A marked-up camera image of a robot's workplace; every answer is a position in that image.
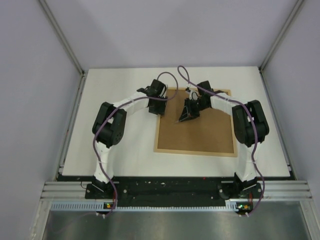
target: brown board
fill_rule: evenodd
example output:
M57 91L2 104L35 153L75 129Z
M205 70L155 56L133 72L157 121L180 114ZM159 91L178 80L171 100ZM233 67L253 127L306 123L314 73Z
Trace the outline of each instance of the brown board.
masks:
M223 91L231 96L230 90ZM174 88L169 88L166 95L170 97L174 92ZM236 157L237 144L230 115L207 108L196 119L177 122L188 97L185 88L179 88L177 96L167 102L164 116L157 120L154 151Z

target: light wood border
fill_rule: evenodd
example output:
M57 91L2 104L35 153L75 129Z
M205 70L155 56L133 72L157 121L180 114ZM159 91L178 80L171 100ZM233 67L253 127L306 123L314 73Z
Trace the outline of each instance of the light wood border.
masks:
M175 87L168 87L168 90L175 90ZM231 96L231 90L229 89L217 89L224 91L229 96ZM156 120L156 128L155 128L155 140L154 140L154 148L153 151L155 153L166 153L166 154L186 154L186 155L201 155L201 156L217 156L217 157L237 157L238 156L238 149L237 149L237 139L235 136L235 129L234 129L234 121L231 116L231 131L232 131L232 143L233 143L233 152L212 152L212 151L188 151L188 150L173 150L173 149L162 149L158 148L158 139L159 139L159 130L160 130L160 119L161 116L158 115Z

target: wooden board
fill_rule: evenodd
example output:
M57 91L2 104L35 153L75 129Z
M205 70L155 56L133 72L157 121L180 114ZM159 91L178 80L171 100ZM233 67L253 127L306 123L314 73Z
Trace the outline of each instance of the wooden board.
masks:
M223 90L231 96L230 90ZM167 96L174 94L169 88ZM200 117L177 122L188 98L185 88L166 105L164 116L157 119L154 151L157 153L237 157L237 142L232 117L213 108L200 112Z

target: gray wall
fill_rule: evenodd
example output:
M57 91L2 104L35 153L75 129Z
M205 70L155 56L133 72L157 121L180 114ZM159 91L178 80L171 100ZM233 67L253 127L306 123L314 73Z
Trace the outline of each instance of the gray wall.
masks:
M35 0L0 1L0 239L29 233L80 80Z
M47 0L84 69L258 66L296 0Z
M308 0L265 76L298 176L320 210L320 1Z

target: white table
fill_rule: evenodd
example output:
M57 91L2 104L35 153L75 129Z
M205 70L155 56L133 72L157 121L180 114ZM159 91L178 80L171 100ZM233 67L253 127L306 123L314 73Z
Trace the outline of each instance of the white table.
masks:
M190 79L198 84L209 80L213 89L230 89L233 97L248 102L259 100L270 133L258 152L257 166L265 177L288 177L289 171L276 131L275 122L257 67L188 67ZM151 84L159 73L173 73L180 87L186 82L176 68L90 69L75 120L62 174L91 176L96 169L92 126L100 105L129 97L137 89ZM175 86L169 75L160 80ZM141 110L127 118L124 137L115 146L115 176L232 177L235 157L199 156L154 152L157 116Z

